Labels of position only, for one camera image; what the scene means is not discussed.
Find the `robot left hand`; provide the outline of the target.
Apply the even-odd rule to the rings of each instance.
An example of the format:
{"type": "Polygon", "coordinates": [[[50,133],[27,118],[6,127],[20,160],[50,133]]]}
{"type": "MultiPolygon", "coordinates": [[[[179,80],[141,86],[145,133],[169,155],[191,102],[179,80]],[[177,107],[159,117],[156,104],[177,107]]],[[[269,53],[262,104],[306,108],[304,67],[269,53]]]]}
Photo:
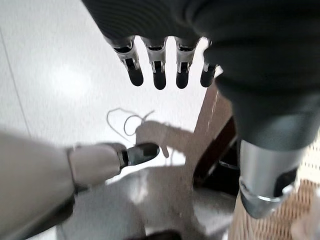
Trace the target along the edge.
{"type": "Polygon", "coordinates": [[[86,0],[124,64],[143,84],[134,39],[142,38],[157,89],[166,85],[165,42],[176,40],[176,85],[207,38],[201,85],[231,102],[240,144],[242,204],[260,219],[292,190],[320,127],[320,3],[317,0],[86,0]],[[214,81],[215,67],[223,70],[214,81]]]}

